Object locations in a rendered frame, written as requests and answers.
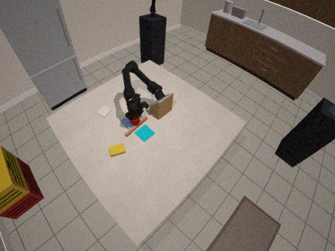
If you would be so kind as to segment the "cream flat pad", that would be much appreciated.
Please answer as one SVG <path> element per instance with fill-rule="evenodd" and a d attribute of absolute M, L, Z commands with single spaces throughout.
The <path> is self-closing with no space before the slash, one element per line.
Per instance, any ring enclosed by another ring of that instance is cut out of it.
<path fill-rule="evenodd" d="M 111 111 L 112 110 L 110 108 L 102 106 L 101 109 L 99 109 L 96 113 L 101 115 L 102 117 L 106 117 Z"/>

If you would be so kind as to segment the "tan wooden bar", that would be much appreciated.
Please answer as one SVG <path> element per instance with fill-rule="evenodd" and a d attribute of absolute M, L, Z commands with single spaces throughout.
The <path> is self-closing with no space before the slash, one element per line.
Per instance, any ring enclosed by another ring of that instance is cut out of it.
<path fill-rule="evenodd" d="M 126 136 L 132 134 L 142 123 L 144 123 L 148 119 L 147 116 L 145 116 L 143 119 L 140 120 L 140 123 L 138 125 L 135 125 L 133 128 L 131 128 L 129 131 L 125 133 Z"/>

